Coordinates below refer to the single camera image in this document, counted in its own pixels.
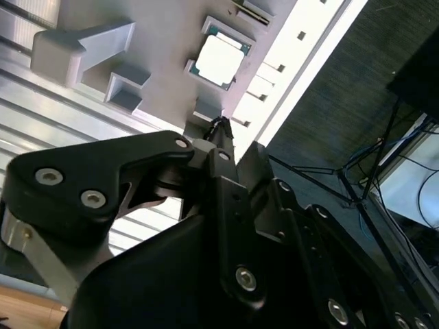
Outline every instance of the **rectangular slot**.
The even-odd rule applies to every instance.
[[[275,69],[273,66],[263,62],[256,72],[256,75],[271,82],[272,84],[275,84],[279,81],[281,72],[278,69]]]
[[[306,35],[307,35],[307,34],[304,33],[304,31],[300,31],[299,35],[297,35],[297,39],[299,39],[300,41],[302,41],[302,40],[305,38]]]
[[[272,15],[268,14],[265,10],[258,8],[256,5],[252,4],[249,1],[242,1],[241,3],[237,3],[234,1],[233,3],[239,9],[238,17],[245,19],[244,15],[240,15],[240,13],[242,12],[246,16],[249,16],[250,19],[255,20],[255,23],[261,24],[264,27],[267,27],[273,19]]]
[[[248,86],[247,92],[263,101],[270,94],[272,89],[273,84],[271,82],[255,75]]]
[[[250,93],[245,93],[233,112],[233,118],[242,123],[251,123],[252,120],[259,115],[262,105],[263,102],[260,99]]]

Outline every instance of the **metal bar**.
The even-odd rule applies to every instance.
[[[92,136],[89,136],[88,134],[84,134],[83,132],[72,129],[67,125],[63,125],[62,123],[56,122],[50,118],[47,118],[47,117],[45,117],[39,113],[33,112],[31,110],[28,110],[27,108],[24,108],[23,106],[12,103],[12,102],[8,101],[7,99],[1,98],[1,97],[0,97],[0,105],[5,106],[6,108],[12,109],[13,111],[18,112],[20,114],[23,114],[29,118],[33,118],[41,123],[44,123],[44,124],[49,125],[51,127],[55,127],[59,130],[62,130],[63,132],[66,132],[67,134],[71,134],[75,137],[81,138],[84,141],[97,142],[99,140],[99,139],[96,139]]]
[[[118,246],[116,246],[116,245],[112,245],[111,243],[109,243],[108,246],[109,246],[110,248],[114,248],[114,249],[120,250],[121,252],[124,252],[124,251],[125,251],[124,248],[120,248],[120,247],[118,247]]]
[[[28,141],[28,142],[30,142],[32,144],[35,144],[35,145],[37,145],[37,146],[39,146],[39,147],[41,147],[43,149],[51,149],[51,148],[55,147],[52,144],[46,143],[45,141],[42,141],[42,140],[40,140],[38,138],[30,136],[30,135],[28,135],[28,134],[26,134],[24,132],[20,132],[20,131],[14,129],[14,128],[8,127],[8,126],[3,125],[1,123],[0,123],[0,130],[2,130],[4,132],[7,132],[8,134],[13,135],[15,137],[24,139],[25,141]]]
[[[281,161],[279,160],[277,157],[272,156],[272,155],[268,155],[268,158],[272,159],[273,161]],[[291,166],[293,168],[296,168],[297,170],[300,170],[302,172],[306,172],[303,169],[316,169],[316,170],[320,170],[320,171],[315,171],[315,173],[321,173],[321,174],[328,174],[328,175],[333,175],[335,173],[335,169],[332,168],[326,168],[326,167],[308,167],[308,166]]]
[[[132,240],[135,240],[135,241],[137,241],[137,242],[143,242],[142,239],[139,239],[139,238],[137,238],[136,236],[129,235],[128,233],[124,233],[124,232],[119,231],[119,230],[116,230],[116,229],[114,229],[114,228],[111,228],[111,229],[110,229],[110,232],[113,232],[113,233],[115,233],[115,234],[118,234],[118,235],[120,235],[120,236],[124,236],[124,237],[129,238],[129,239],[132,239]]]
[[[145,224],[145,223],[142,223],[141,221],[138,221],[137,219],[133,219],[133,218],[131,218],[131,217],[127,217],[127,216],[125,216],[125,217],[122,217],[123,219],[125,219],[126,221],[130,221],[131,223],[135,223],[135,224],[138,224],[138,225],[140,225],[140,226],[143,226],[144,228],[149,228],[150,230],[154,230],[154,231],[157,231],[157,232],[162,232],[161,230],[159,230],[158,228],[155,228],[154,226],[151,226],[151,225],[148,225],[148,224]]]
[[[18,156],[18,154],[9,151],[8,149],[3,149],[0,147],[0,154],[4,154],[6,156],[10,156],[11,158],[15,158],[16,156]]]
[[[4,36],[0,36],[0,44],[5,45],[6,47],[9,47],[19,53],[22,53],[23,55],[26,56],[31,56],[32,55],[32,50],[28,49],[14,41],[9,40],[8,38],[5,38]]]
[[[55,92],[53,92],[52,90],[43,88],[31,81],[27,81],[26,79],[23,79],[22,77],[15,75],[11,72],[8,72],[6,70],[0,69],[0,75],[4,76],[4,78],[12,80],[13,82],[22,85],[32,91],[34,91],[35,93],[41,94],[43,96],[46,96],[50,99],[53,99],[54,101],[58,101],[64,105],[70,106],[72,108],[74,108],[75,110],[87,114],[88,116],[100,120],[104,123],[107,123],[108,125],[111,125],[112,127],[118,128],[120,130],[123,130],[124,132],[127,132],[128,134],[131,135],[137,135],[137,134],[143,134],[142,131],[135,129],[133,127],[130,127],[129,125],[126,125],[125,123],[121,123],[116,119],[107,117],[106,115],[103,115],[99,112],[96,112],[90,108],[87,108],[86,106],[83,106],[82,104],[73,101],[71,99],[68,99],[62,95],[59,95]]]
[[[392,116],[390,117],[389,123],[387,124],[387,128],[385,129],[383,140],[379,146],[377,157],[375,158],[375,163],[373,164],[372,169],[370,170],[371,174],[366,183],[366,187],[364,188],[363,195],[361,197],[362,200],[365,200],[367,198],[370,191],[370,186],[372,185],[372,182],[375,179],[375,176],[377,175],[379,161],[381,159],[381,156],[383,155],[385,144],[387,144],[387,141],[389,139],[390,130],[392,130],[393,123],[396,118],[396,114],[398,113],[399,106],[401,105],[402,102],[403,102],[402,99],[398,98],[395,104],[393,105]]]
[[[0,35],[27,49],[32,49],[34,35],[44,31],[41,26],[0,7]]]
[[[363,161],[364,159],[366,159],[368,156],[370,156],[373,152],[375,152],[377,150],[378,145],[373,145],[371,146],[370,150],[365,151],[365,153],[359,154],[358,156],[355,156],[351,161],[349,161],[349,165],[345,166],[347,170],[351,169],[352,167],[354,167],[355,165],[357,165],[358,162]]]
[[[285,167],[286,169],[292,171],[293,173],[298,174],[300,177],[302,177],[302,178],[304,178],[304,179],[306,179],[306,180],[309,180],[311,183],[314,183],[315,185],[319,186],[320,188],[323,188],[326,192],[328,192],[328,193],[330,193],[330,194],[332,194],[332,195],[338,197],[339,199],[341,199],[341,200],[343,200],[343,201],[345,201],[345,202],[348,202],[348,203],[351,203],[351,202],[352,202],[351,199],[345,197],[345,196],[344,196],[343,194],[341,194],[341,193],[338,193],[337,191],[333,190],[333,189],[330,188],[329,186],[320,183],[318,180],[316,180],[315,178],[313,178],[313,177],[307,175],[306,173],[303,173],[302,171],[297,170],[296,168],[294,168],[294,167],[292,167],[292,166],[286,164],[286,163],[283,162],[282,160],[279,160],[279,159],[274,158],[274,157],[271,157],[271,156],[269,156],[269,157],[270,157],[271,160],[273,160],[274,162],[277,162],[277,163],[280,164],[282,167]]]
[[[35,14],[32,14],[31,12],[24,10],[23,8],[20,8],[13,3],[10,3],[9,1],[0,0],[0,8],[4,8],[14,15],[26,19],[27,21],[32,22],[33,24],[38,25],[43,29],[53,29],[55,27],[54,24],[46,21],[39,16],[36,16]]]
[[[375,238],[375,241],[377,242],[378,246],[380,247],[381,251],[383,252],[385,259],[388,261],[389,266],[392,268],[395,276],[398,278],[399,282],[401,283],[402,287],[404,288],[404,291],[407,293],[408,297],[416,303],[418,307],[422,308],[422,311],[424,313],[427,313],[427,310],[425,309],[424,303],[421,302],[418,294],[413,289],[413,286],[411,282],[407,279],[407,277],[404,274],[404,271],[400,268],[400,265],[398,264],[398,261],[393,256],[388,243],[384,240],[382,235],[379,232],[379,229],[374,224],[373,220],[370,218],[368,211],[366,210],[366,207],[362,203],[363,200],[358,198],[356,192],[354,191],[353,187],[349,183],[349,181],[346,179],[346,177],[343,175],[341,171],[338,173],[338,177],[340,181],[343,183],[344,187],[346,188],[346,191],[352,197],[352,199],[355,202],[355,207],[358,209],[360,215],[363,217],[363,220],[366,222],[366,225],[368,226],[370,232],[372,233],[373,237]],[[418,271],[417,268],[414,266],[414,262],[416,260],[412,260],[408,254],[404,253],[402,254],[402,251],[405,251],[404,249],[401,249],[400,246],[398,246],[398,250],[400,251],[400,254],[403,256],[405,262],[410,266],[410,269],[416,274],[417,278],[419,280],[422,280],[422,282],[425,282],[424,277],[421,276],[420,271]]]

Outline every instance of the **metal stand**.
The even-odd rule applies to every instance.
[[[369,178],[367,179],[366,186],[364,187],[364,191],[361,197],[358,197],[355,191],[352,188],[352,184],[346,179],[344,175],[344,171],[346,169],[350,169],[355,165],[356,162],[364,159],[366,156],[370,155],[370,153],[365,154],[359,154],[358,156],[355,156],[351,158],[348,163],[346,163],[342,168],[340,169],[330,169],[330,168],[319,168],[319,167],[293,167],[282,160],[279,160],[278,158],[275,158],[274,156],[270,156],[270,160],[273,160],[274,162],[280,164],[282,167],[285,167],[286,169],[292,171],[293,173],[296,173],[300,177],[309,180],[311,183],[319,186],[320,188],[323,188],[326,192],[338,197],[339,199],[343,200],[344,202],[347,202],[350,205],[358,205],[362,204],[364,200],[367,199],[368,194],[370,192],[370,188],[372,186],[373,180],[376,178],[378,174],[379,169],[379,161],[381,159],[381,156],[384,152],[384,147],[387,145],[390,131],[392,130],[392,126],[394,124],[396,114],[398,113],[399,107],[401,106],[402,100],[397,99],[395,104],[392,108],[392,114],[390,116],[389,123],[387,124],[387,128],[385,129],[384,135],[380,143],[377,143],[375,147],[371,147],[372,151],[375,151],[378,149],[377,157],[375,158],[374,164],[372,166],[372,169],[370,170]],[[333,188],[319,182],[317,179],[311,177],[310,175],[307,175],[307,173],[320,173],[324,175],[337,175],[337,177],[340,179],[346,190],[351,191],[352,193],[349,193],[350,197],[346,197],[343,194],[337,192]]]

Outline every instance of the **black cable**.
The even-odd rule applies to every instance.
[[[268,158],[273,160],[274,162],[279,163],[280,165],[281,165],[281,162],[283,162],[282,160],[280,160],[279,158],[277,158],[276,156],[273,156],[271,154],[268,155]],[[325,171],[326,170],[331,175],[335,172],[335,169],[328,168],[328,167],[293,166],[291,164],[289,164],[288,166],[292,167],[292,168],[295,168],[297,170],[303,171],[303,172],[306,172],[305,171],[306,169],[311,169],[311,170],[315,169],[315,170],[321,170],[321,171]]]
[[[359,163],[357,163],[357,166],[358,166],[359,170],[363,173],[363,175],[365,177],[368,177],[368,174],[363,170],[363,168],[361,167],[361,165]]]
[[[401,157],[401,158],[404,158],[406,160],[409,160],[410,162],[413,162],[414,164],[416,164],[416,165],[418,165],[418,166],[420,166],[422,168],[425,168],[426,170],[439,171],[439,169],[432,169],[430,167],[427,167],[427,166],[423,165],[422,163],[419,163],[418,161],[415,161],[415,160],[412,160],[411,158],[408,158],[407,156],[402,156],[400,154],[398,154],[398,156]]]
[[[421,208],[421,206],[420,206],[420,194],[422,193],[423,188],[424,188],[425,184],[429,181],[429,179],[432,178],[432,177],[433,177],[435,174],[437,174],[438,172],[439,172],[439,170],[436,170],[436,171],[434,171],[434,172],[432,172],[432,173],[429,174],[429,176],[428,176],[428,177],[424,180],[424,182],[421,184],[421,186],[420,186],[420,188],[419,188],[419,190],[418,190],[418,195],[416,196],[416,202],[417,202],[417,204],[418,204],[418,212],[419,212],[420,216],[423,218],[424,222],[425,222],[430,228],[432,228],[433,230],[436,230],[437,228],[433,227],[433,226],[430,224],[430,222],[425,218],[425,215],[424,215],[424,213],[423,213],[423,210],[422,210],[422,208]]]
[[[376,142],[374,145],[371,145],[368,149],[365,149],[363,152],[358,154],[358,156],[355,156],[353,159],[349,160],[343,168],[346,168],[346,170],[349,170],[350,168],[354,167],[357,163],[363,161],[369,155],[374,154],[376,151],[378,151],[378,147],[380,145],[381,141]]]
[[[384,198],[383,198],[383,193],[381,192],[381,188],[379,187],[379,181],[377,180],[377,184],[378,186],[372,182],[373,186],[376,188],[376,190],[378,191],[379,194],[379,198],[381,200],[381,204],[383,205],[383,209],[385,214],[387,215],[388,219],[390,219],[390,221],[393,223],[393,225],[395,225],[395,227],[397,228],[397,230],[399,231],[399,233],[401,233],[402,237],[404,238],[405,242],[407,243],[407,246],[409,248],[410,254],[412,255],[413,261],[416,265],[416,267],[418,267],[418,270],[420,272],[420,274],[424,277],[425,281],[428,283],[428,285],[436,292],[439,293],[439,291],[436,289],[436,287],[430,282],[429,278],[427,278],[427,276],[425,275],[424,271],[421,269],[418,259],[415,257],[414,252],[413,252],[413,246],[410,243],[410,240],[407,238],[407,236],[405,235],[403,229],[399,226],[399,224],[393,219],[393,216],[389,213],[389,210],[386,208],[385,203],[384,203]]]
[[[430,132],[429,130],[421,130],[421,132],[424,132],[424,133],[430,134],[430,135],[439,135],[439,132]]]

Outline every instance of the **bolt head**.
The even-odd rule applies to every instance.
[[[35,179],[42,185],[53,186],[64,180],[61,172],[53,168],[42,168],[35,173]]]
[[[183,149],[187,148],[187,143],[182,139],[176,139],[176,144]]]
[[[330,314],[335,320],[342,326],[346,326],[349,323],[348,315],[344,308],[338,304],[335,300],[330,299],[328,301],[328,309]]]
[[[402,329],[410,329],[409,325],[407,324],[407,322],[405,322],[400,314],[395,314],[395,320]]]
[[[288,186],[287,183],[283,182],[282,180],[279,181],[279,186],[285,190],[285,191],[289,191],[291,188]]]
[[[29,228],[23,230],[23,237],[27,240],[32,238],[32,231]]]
[[[99,209],[105,205],[106,198],[99,191],[88,190],[81,194],[81,202],[88,208]]]
[[[246,291],[254,291],[256,289],[256,278],[245,267],[239,267],[236,270],[235,277],[242,289]]]
[[[414,318],[414,323],[418,329],[428,329],[428,327],[417,317]]]
[[[224,152],[220,152],[220,153],[219,153],[219,157],[220,157],[222,160],[225,160],[225,161],[230,160],[230,156],[228,156],[228,154],[226,154],[226,153],[224,153]]]

